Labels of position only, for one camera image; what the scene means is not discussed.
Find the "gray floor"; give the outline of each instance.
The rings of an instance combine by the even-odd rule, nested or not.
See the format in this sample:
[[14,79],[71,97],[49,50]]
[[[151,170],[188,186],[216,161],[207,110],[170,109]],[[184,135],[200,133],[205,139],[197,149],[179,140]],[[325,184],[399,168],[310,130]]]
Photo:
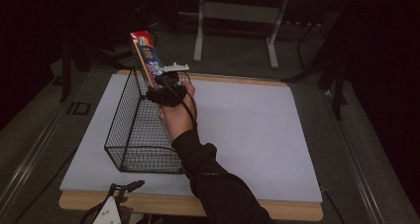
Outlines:
[[[193,63],[195,35],[187,25],[177,32],[154,30],[157,52],[163,61],[188,63],[190,72],[278,80],[301,71],[296,45],[305,28],[286,24],[275,42],[280,69],[269,67],[263,38],[221,37],[206,35],[203,57]],[[322,42],[316,31],[302,45],[307,62]],[[132,58],[123,59],[135,64]],[[60,61],[53,64],[59,68]],[[3,152],[0,154],[0,186],[5,190],[31,147],[45,144],[36,166],[26,173],[27,181],[18,187],[1,223],[78,223],[82,211],[62,210],[58,206],[59,184],[100,101],[108,79],[116,69],[96,61],[88,73],[73,72],[73,92],[59,103],[60,87],[47,86],[0,133]],[[319,74],[295,84],[292,89],[308,149],[319,182],[327,188],[346,223],[420,223],[392,168],[386,159],[374,129],[346,82],[342,106],[343,121],[332,114],[330,97],[316,86]],[[71,102],[92,105],[87,115],[67,115]],[[324,218],[320,223],[340,223],[331,201],[323,195]],[[303,223],[279,221],[279,223]]]

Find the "black jacket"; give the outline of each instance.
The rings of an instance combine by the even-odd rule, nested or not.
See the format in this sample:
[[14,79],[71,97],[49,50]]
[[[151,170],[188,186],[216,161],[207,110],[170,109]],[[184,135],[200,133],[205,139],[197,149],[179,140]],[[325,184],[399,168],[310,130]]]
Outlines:
[[217,149],[201,145],[197,131],[187,131],[172,142],[182,160],[191,190],[212,224],[275,223],[247,185],[216,162]]

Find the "background desk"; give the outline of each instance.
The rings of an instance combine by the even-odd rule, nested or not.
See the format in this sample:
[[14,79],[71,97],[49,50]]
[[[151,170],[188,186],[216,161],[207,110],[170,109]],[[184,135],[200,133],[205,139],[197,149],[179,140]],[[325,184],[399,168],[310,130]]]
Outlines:
[[[60,206],[87,209],[104,199],[112,182],[142,179],[145,186],[126,203],[135,212],[204,215],[184,175],[121,173],[104,152],[126,78],[111,78],[61,184]],[[219,163],[248,184],[272,218],[320,220],[322,197],[289,88],[193,79],[201,142],[218,146]]]

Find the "person's arm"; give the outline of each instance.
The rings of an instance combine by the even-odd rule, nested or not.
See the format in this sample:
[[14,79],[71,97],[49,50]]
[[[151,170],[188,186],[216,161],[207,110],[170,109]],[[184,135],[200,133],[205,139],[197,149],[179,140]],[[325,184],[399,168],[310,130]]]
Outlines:
[[[184,103],[195,114],[192,98],[195,89],[190,83],[183,85],[191,95],[185,96]],[[171,145],[182,160],[191,190],[200,199],[210,222],[274,223],[245,183],[217,163],[216,147],[212,144],[201,145],[185,108],[178,105],[175,108],[162,107],[161,110],[172,137]]]

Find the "wire basket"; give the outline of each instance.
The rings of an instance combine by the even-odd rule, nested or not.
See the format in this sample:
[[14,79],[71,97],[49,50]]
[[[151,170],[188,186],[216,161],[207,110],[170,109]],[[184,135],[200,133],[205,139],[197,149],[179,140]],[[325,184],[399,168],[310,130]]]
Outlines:
[[157,106],[145,99],[147,87],[131,70],[119,101],[105,151],[121,172],[182,173]]

